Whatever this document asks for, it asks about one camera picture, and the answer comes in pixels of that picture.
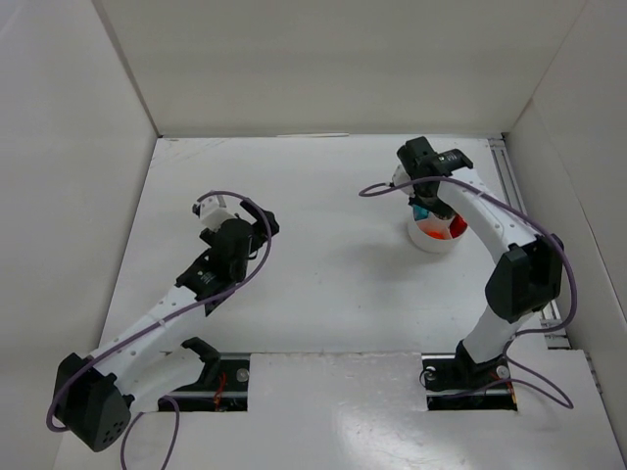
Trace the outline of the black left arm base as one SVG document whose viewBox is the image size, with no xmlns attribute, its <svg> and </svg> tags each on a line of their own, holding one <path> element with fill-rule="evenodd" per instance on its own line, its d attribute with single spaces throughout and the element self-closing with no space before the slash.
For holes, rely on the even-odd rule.
<svg viewBox="0 0 627 470">
<path fill-rule="evenodd" d="M 251 355 L 247 352 L 222 353 L 194 337 L 181 344 L 203 367 L 192 382 L 169 393 L 183 412 L 245 412 Z"/>
</svg>

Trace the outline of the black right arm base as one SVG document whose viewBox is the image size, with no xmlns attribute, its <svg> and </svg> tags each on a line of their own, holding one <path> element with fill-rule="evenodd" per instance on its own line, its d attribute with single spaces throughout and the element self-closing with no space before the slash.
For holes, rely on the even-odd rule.
<svg viewBox="0 0 627 470">
<path fill-rule="evenodd" d="M 501 352 L 475 363 L 459 342 L 452 353 L 424 354 L 421 364 L 419 382 L 426 390 L 429 411 L 517 410 Z"/>
</svg>

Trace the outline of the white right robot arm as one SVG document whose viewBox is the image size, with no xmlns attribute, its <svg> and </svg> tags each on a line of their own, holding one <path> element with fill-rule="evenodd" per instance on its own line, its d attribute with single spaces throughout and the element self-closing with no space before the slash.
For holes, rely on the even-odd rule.
<svg viewBox="0 0 627 470">
<path fill-rule="evenodd" d="M 417 137 L 397 157 L 393 183 L 412 183 L 404 189 L 410 202 L 440 216 L 460 215 L 495 263 L 484 289 L 486 309 L 461 341 L 473 363 L 492 361 L 532 313 L 559 295 L 559 242 L 513 216 L 462 151 L 437 153 L 426 138 Z"/>
</svg>

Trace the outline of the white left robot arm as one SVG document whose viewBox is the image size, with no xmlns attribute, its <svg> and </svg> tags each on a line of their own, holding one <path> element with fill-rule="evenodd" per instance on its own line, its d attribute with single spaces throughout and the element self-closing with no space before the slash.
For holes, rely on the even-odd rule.
<svg viewBox="0 0 627 470">
<path fill-rule="evenodd" d="M 85 356 L 73 352 L 60 362 L 46 416 L 50 430 L 69 432 L 100 452 L 171 392 L 217 379 L 221 354 L 199 329 L 252 280 L 249 262 L 268 256 L 279 231 L 273 212 L 248 202 L 241 207 L 249 219 L 222 208 L 203 217 L 200 237 L 208 248 L 131 327 Z"/>
</svg>

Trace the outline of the orange curved lego piece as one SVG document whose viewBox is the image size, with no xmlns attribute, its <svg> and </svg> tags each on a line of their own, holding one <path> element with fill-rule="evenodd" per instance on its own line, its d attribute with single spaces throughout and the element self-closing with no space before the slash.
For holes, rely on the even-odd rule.
<svg viewBox="0 0 627 470">
<path fill-rule="evenodd" d="M 451 240 L 448 225 L 438 225 L 435 223 L 427 223 L 422 227 L 422 231 L 431 238 L 439 240 Z"/>
</svg>

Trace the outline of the large teal lego brick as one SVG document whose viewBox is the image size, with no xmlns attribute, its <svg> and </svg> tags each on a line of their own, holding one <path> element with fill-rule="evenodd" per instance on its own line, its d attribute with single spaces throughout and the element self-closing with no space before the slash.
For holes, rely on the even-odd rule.
<svg viewBox="0 0 627 470">
<path fill-rule="evenodd" d="M 429 214 L 430 214 L 430 211 L 428 209 L 425 209 L 418 205 L 412 206 L 412 217 L 414 221 L 427 219 Z"/>
</svg>

